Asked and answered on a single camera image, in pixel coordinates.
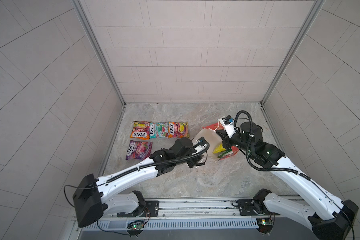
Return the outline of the yellow green snack packet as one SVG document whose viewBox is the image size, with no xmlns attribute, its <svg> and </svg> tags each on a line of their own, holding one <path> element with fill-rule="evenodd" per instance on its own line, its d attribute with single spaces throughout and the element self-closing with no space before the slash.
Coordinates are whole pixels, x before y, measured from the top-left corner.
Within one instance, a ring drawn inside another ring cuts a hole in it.
<svg viewBox="0 0 360 240">
<path fill-rule="evenodd" d="M 214 154 L 220 154 L 222 152 L 225 152 L 226 149 L 223 147 L 223 144 L 219 144 L 215 149 L 213 150 Z"/>
</svg>

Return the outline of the red paper gift bag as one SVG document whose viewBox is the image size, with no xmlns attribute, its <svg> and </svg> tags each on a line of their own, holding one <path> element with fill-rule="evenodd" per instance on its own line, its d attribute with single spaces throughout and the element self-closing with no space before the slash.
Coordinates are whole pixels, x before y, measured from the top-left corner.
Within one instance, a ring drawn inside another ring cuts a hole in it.
<svg viewBox="0 0 360 240">
<path fill-rule="evenodd" d="M 221 129 L 223 129 L 223 127 L 219 123 L 215 123 L 215 124 L 209 125 L 207 127 L 203 127 L 202 130 L 192 139 L 192 142 L 194 143 L 195 138 L 198 139 L 200 137 L 204 137 L 207 140 L 207 142 L 210 144 L 210 147 L 207 150 L 207 154 L 209 155 L 209 158 L 211 158 L 214 161 L 220 160 L 218 158 L 219 154 L 214 154 L 213 150 L 219 144 L 222 144 L 222 139 L 216 133 L 217 130 L 221 130 Z M 239 149 L 235 146 L 232 146 L 230 149 L 239 152 Z"/>
</svg>

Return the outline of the orange snack packet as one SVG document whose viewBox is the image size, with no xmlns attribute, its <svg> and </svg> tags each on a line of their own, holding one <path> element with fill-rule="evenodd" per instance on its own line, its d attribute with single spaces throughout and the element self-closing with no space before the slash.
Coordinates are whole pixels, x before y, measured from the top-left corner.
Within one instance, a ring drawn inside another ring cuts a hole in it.
<svg viewBox="0 0 360 240">
<path fill-rule="evenodd" d="M 168 122 L 168 138 L 189 138 L 188 122 Z"/>
</svg>

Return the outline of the teal snack packet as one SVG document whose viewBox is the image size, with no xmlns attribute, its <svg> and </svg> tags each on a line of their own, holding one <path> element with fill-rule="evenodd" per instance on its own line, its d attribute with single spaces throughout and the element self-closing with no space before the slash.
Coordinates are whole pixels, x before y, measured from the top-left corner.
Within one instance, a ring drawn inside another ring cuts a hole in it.
<svg viewBox="0 0 360 240">
<path fill-rule="evenodd" d="M 167 138 L 169 135 L 168 122 L 150 123 L 150 139 Z"/>
</svg>

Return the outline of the purple snack packet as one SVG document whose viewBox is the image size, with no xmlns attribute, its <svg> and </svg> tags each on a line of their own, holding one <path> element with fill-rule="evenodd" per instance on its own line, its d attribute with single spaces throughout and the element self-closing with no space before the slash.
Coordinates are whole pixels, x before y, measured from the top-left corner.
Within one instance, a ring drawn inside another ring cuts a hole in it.
<svg viewBox="0 0 360 240">
<path fill-rule="evenodd" d="M 144 160 L 152 151 L 152 142 L 141 142 L 131 140 L 127 150 L 126 160 Z"/>
</svg>

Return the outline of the red orange Fox's candy bag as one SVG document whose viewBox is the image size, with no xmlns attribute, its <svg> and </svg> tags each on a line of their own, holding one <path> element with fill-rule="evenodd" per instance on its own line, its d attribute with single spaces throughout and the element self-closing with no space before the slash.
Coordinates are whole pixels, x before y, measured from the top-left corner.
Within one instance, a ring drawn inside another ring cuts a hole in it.
<svg viewBox="0 0 360 240">
<path fill-rule="evenodd" d="M 150 122 L 135 121 L 130 135 L 131 139 L 149 140 Z"/>
</svg>

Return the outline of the green Fox's candy bag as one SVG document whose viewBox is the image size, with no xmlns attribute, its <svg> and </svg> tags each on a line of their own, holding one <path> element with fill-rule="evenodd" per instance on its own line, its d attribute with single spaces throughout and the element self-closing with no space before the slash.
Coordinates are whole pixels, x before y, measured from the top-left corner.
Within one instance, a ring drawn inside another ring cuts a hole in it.
<svg viewBox="0 0 360 240">
<path fill-rule="evenodd" d="M 223 159 L 226 159 L 226 158 L 229 158 L 231 156 L 234 156 L 238 151 L 234 151 L 232 149 L 229 149 L 229 150 L 226 150 L 226 151 L 223 151 L 221 152 L 219 155 L 218 155 L 218 158 L 220 160 L 223 160 Z"/>
</svg>

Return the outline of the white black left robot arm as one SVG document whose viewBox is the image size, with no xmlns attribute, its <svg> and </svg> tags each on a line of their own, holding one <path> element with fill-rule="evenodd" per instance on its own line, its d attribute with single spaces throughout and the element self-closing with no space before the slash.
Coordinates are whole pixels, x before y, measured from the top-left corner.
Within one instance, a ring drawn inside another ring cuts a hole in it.
<svg viewBox="0 0 360 240">
<path fill-rule="evenodd" d="M 104 215 L 140 216 L 147 206 L 142 193 L 122 192 L 141 182 L 169 173 L 183 163 L 190 168 L 203 166 L 202 159 L 209 147 L 210 144 L 204 138 L 200 138 L 195 144 L 188 138 L 180 138 L 169 149 L 157 150 L 125 170 L 98 178 L 93 174 L 83 177 L 73 193 L 78 226 L 87 227 Z"/>
</svg>

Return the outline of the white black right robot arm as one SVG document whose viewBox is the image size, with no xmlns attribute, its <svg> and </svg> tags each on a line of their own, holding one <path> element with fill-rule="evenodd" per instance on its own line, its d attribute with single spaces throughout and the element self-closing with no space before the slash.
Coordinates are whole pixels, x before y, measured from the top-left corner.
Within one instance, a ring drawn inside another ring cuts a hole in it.
<svg viewBox="0 0 360 240">
<path fill-rule="evenodd" d="M 351 200 L 341 200 L 301 171 L 278 147 L 263 140 L 260 126 L 246 119 L 237 126 L 230 116 L 218 122 L 223 147 L 236 147 L 251 168 L 272 173 L 289 185 L 305 204 L 281 198 L 270 190 L 261 189 L 252 204 L 258 215 L 269 213 L 287 217 L 309 229 L 320 240 L 344 240 L 354 235 L 359 207 Z"/>
</svg>

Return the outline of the left green circuit board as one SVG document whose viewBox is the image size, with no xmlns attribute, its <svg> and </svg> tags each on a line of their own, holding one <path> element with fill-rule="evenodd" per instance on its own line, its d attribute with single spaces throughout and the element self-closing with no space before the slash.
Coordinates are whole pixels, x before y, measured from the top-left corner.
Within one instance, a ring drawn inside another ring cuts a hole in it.
<svg viewBox="0 0 360 240">
<path fill-rule="evenodd" d="M 127 230 L 130 231 L 141 231 L 145 226 L 144 221 L 134 221 L 127 225 Z"/>
</svg>

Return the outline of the green circuit board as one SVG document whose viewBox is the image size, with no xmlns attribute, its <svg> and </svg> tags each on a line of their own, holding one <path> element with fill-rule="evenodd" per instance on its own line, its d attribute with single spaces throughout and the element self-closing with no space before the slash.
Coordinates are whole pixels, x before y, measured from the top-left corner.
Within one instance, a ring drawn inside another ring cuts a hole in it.
<svg viewBox="0 0 360 240">
<path fill-rule="evenodd" d="M 258 232 L 268 234 L 272 231 L 274 223 L 271 219 L 256 219 L 258 224 Z"/>
<path fill-rule="evenodd" d="M 141 231 L 145 226 L 144 221 L 134 221 L 127 225 L 127 230 L 130 231 Z"/>
</svg>

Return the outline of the right green circuit board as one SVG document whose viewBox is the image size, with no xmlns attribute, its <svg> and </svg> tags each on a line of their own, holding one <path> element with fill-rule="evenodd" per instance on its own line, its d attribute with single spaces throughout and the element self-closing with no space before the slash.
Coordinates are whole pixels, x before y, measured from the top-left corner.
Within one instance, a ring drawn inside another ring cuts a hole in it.
<svg viewBox="0 0 360 240">
<path fill-rule="evenodd" d="M 258 232 L 268 234 L 272 231 L 274 223 L 271 219 L 256 219 L 258 224 Z"/>
</svg>

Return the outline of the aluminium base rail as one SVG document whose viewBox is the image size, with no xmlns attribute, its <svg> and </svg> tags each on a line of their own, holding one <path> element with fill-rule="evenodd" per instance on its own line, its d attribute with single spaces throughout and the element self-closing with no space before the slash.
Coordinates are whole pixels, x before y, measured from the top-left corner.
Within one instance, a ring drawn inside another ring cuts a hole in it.
<svg viewBox="0 0 360 240">
<path fill-rule="evenodd" d="M 91 225 L 101 218 L 260 218 L 281 213 L 280 210 L 270 211 L 261 201 L 251 198 L 144 199 L 137 193 L 117 195 L 105 203 L 93 197 L 76 200 L 75 212 L 80 227 Z"/>
</svg>

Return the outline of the aluminium corner post right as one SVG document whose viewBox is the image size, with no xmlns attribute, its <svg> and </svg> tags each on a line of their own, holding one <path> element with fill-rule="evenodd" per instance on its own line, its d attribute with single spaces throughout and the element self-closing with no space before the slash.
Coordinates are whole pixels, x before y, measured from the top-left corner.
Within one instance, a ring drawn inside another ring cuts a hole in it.
<svg viewBox="0 0 360 240">
<path fill-rule="evenodd" d="M 308 12 L 307 17 L 305 18 L 298 34 L 296 35 L 289 51 L 287 52 L 282 64 L 280 65 L 274 79 L 272 80 L 264 98 L 261 101 L 261 105 L 265 106 L 267 101 L 269 100 L 272 92 L 275 90 L 278 82 L 280 81 L 281 77 L 283 76 L 285 70 L 287 69 L 289 63 L 291 62 L 292 58 L 294 57 L 296 51 L 298 50 L 299 46 L 301 45 L 304 37 L 307 35 L 309 29 L 311 28 L 312 24 L 314 23 L 317 15 L 319 14 L 320 10 L 322 9 L 325 0 L 316 0 L 314 1 L 310 11 Z"/>
</svg>

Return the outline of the aluminium corner post left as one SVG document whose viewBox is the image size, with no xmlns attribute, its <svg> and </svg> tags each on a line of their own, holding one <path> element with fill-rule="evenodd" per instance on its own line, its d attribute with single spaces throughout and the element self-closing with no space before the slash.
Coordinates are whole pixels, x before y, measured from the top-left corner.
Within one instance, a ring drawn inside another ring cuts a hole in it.
<svg viewBox="0 0 360 240">
<path fill-rule="evenodd" d="M 122 96 L 122 93 L 120 91 L 120 89 L 118 88 L 117 86 L 117 83 L 115 81 L 115 78 L 112 74 L 112 71 L 107 63 L 107 60 L 105 58 L 105 55 L 99 45 L 99 42 L 95 36 L 95 32 L 93 31 L 93 28 L 89 22 L 89 19 L 88 17 L 86 16 L 86 13 L 84 11 L 84 8 L 83 8 L 83 5 L 81 3 L 81 1 L 78 1 L 78 0 L 72 0 L 72 5 L 73 5 L 73 8 L 75 9 L 75 12 L 79 18 L 79 21 L 81 22 L 82 24 L 82 27 L 84 28 L 84 31 L 86 32 L 87 34 L 87 37 L 89 39 L 89 42 L 91 44 L 91 46 L 93 47 L 97 57 L 98 57 L 98 60 L 103 68 L 103 70 L 105 71 L 105 74 L 107 75 L 108 79 L 110 80 L 113 88 L 115 89 L 116 91 L 116 94 L 119 98 L 119 100 L 121 101 L 122 105 L 125 106 L 126 105 L 126 102 Z"/>
</svg>

